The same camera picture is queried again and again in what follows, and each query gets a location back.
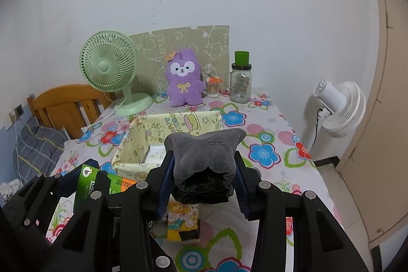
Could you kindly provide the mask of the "glass jar green lid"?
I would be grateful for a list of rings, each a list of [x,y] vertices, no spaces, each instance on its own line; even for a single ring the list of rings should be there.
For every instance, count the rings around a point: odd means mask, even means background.
[[[229,97],[234,103],[249,102],[252,88],[251,70],[250,53],[244,50],[236,51],[229,78]]]

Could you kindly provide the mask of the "green desk fan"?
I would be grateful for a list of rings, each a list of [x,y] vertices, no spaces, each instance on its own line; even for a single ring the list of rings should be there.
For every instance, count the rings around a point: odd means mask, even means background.
[[[89,37],[80,52],[80,69],[82,76],[96,90],[123,93],[115,109],[119,116],[138,114],[153,103],[147,93],[131,91],[136,78],[136,48],[133,41],[121,32],[104,30]]]

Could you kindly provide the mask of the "grey plaid bedding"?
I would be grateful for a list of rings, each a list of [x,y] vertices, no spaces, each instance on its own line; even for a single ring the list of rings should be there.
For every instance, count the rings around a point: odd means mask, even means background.
[[[44,127],[31,117],[20,133],[13,152],[17,178],[25,185],[39,173],[49,176],[64,151],[68,138],[64,131]]]

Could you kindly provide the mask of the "yellow cartoon tissue pack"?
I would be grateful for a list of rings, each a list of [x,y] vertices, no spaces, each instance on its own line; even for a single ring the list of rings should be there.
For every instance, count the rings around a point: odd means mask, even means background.
[[[167,240],[186,244],[200,242],[197,204],[182,204],[170,197],[167,205]]]

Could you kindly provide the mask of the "beige door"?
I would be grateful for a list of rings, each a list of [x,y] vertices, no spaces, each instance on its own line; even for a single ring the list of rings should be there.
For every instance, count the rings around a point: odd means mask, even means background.
[[[366,114],[337,166],[371,249],[407,224],[407,0],[378,0],[378,13]]]

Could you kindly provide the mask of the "grey soft cloth bundle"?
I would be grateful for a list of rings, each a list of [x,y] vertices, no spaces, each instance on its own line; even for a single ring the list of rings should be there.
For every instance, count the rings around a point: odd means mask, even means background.
[[[189,133],[167,136],[164,147],[174,154],[174,199],[182,204],[227,202],[234,193],[234,154],[245,137],[246,131],[239,128],[199,136]]]

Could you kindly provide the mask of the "patterned cardboard panel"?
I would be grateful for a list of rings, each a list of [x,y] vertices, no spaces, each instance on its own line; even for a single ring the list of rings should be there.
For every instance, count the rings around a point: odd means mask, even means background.
[[[134,93],[165,93],[167,56],[184,49],[195,52],[203,77],[208,74],[226,81],[230,71],[227,25],[205,25],[143,32],[130,36],[136,48]]]

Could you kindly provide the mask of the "small cup with orange lid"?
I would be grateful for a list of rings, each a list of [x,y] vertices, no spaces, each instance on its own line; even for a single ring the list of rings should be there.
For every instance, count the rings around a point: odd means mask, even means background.
[[[217,76],[213,76],[208,74],[205,78],[206,83],[206,95],[211,98],[215,98],[219,96],[221,85],[223,84],[223,80]]]

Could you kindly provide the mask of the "floral tablecloth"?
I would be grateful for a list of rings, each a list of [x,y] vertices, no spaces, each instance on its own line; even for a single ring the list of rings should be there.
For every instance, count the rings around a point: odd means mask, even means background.
[[[215,110],[225,128],[240,128],[246,138],[239,152],[246,166],[257,169],[262,179],[283,192],[300,195],[314,191],[330,212],[336,207],[318,172],[291,125],[262,90],[254,90],[248,103],[234,103],[228,91],[216,98],[205,98],[198,106],[184,106],[182,111],[193,120],[199,112]],[[68,141],[53,173],[66,174],[88,159],[112,172],[111,159],[128,130],[129,118],[106,110],[97,123],[79,139]],[[170,255],[179,271],[249,271],[252,265],[258,224],[247,221],[237,201],[199,207],[200,240],[182,244],[167,240],[164,224],[156,224],[152,233],[156,242]]]

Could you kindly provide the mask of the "purple plush toy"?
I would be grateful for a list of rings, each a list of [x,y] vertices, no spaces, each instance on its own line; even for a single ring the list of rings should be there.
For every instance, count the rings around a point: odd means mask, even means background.
[[[202,103],[205,83],[201,80],[201,65],[192,49],[173,52],[165,58],[167,95],[172,107],[197,106]]]

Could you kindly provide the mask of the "white fan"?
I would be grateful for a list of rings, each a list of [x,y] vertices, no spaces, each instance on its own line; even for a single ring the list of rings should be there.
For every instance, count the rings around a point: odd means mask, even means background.
[[[333,138],[349,135],[361,123],[366,111],[366,97],[353,81],[333,84],[322,79],[313,96],[323,105],[318,129],[323,128]]]

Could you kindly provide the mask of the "green orange packet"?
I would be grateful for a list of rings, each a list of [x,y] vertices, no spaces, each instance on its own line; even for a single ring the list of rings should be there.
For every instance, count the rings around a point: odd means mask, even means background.
[[[95,167],[82,164],[73,205],[74,213],[80,209],[86,198],[95,190],[95,181],[99,171],[100,170]],[[135,180],[123,178],[111,173],[108,173],[107,177],[110,180],[109,195],[126,191],[136,183]]]

